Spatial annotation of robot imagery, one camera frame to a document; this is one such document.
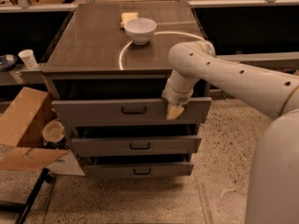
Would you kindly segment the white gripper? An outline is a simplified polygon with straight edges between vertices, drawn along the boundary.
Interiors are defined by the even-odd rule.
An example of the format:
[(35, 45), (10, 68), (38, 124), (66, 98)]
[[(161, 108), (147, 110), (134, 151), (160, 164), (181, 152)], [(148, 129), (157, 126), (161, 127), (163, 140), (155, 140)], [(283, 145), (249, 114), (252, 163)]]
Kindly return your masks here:
[(162, 92), (162, 97), (169, 103), (167, 105), (166, 118), (168, 120), (178, 118), (184, 111), (183, 105), (186, 105), (190, 101), (192, 94), (193, 91), (175, 91), (171, 87), (170, 79), (168, 79)]

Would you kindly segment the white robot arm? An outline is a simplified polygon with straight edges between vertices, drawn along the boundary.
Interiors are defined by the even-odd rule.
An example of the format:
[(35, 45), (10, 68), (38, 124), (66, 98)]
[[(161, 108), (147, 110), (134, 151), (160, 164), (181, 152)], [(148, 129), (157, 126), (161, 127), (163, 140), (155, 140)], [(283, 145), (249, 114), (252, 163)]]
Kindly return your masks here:
[(205, 40), (176, 44), (168, 61), (168, 119), (183, 112), (203, 79), (273, 120), (253, 156), (245, 224), (299, 224), (299, 77), (218, 59)]

